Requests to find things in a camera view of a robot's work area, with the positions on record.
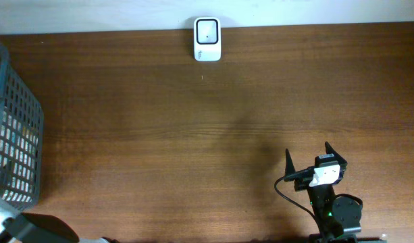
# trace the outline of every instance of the wood grain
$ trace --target wood grain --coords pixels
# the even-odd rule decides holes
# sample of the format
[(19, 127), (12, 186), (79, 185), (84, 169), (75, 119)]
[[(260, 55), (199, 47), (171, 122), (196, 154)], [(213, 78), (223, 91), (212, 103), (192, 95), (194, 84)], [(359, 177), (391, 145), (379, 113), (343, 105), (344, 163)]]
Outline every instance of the wood grain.
[[(41, 200), (82, 237), (248, 242), (316, 232), (280, 198), (327, 140), (361, 236), (414, 242), (414, 22), (0, 36), (45, 112)], [(280, 187), (309, 207), (305, 192)]]

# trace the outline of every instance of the brown object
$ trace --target brown object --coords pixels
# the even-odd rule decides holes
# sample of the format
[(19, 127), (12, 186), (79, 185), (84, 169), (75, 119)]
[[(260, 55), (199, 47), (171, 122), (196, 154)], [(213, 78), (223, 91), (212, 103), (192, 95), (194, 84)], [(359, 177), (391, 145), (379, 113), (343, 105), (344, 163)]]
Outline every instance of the brown object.
[[(0, 36), (45, 112), (41, 201), (81, 237), (248, 242), (316, 232), (284, 150), (349, 162), (363, 233), (414, 242), (414, 23)], [(279, 187), (310, 207), (306, 192)]]

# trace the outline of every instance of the plastic basket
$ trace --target plastic basket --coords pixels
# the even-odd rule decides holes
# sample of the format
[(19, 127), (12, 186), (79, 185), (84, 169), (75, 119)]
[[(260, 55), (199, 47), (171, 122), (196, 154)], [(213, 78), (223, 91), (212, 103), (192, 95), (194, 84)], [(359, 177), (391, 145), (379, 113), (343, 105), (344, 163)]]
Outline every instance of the plastic basket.
[(0, 197), (19, 211), (38, 202), (43, 112), (0, 43)]

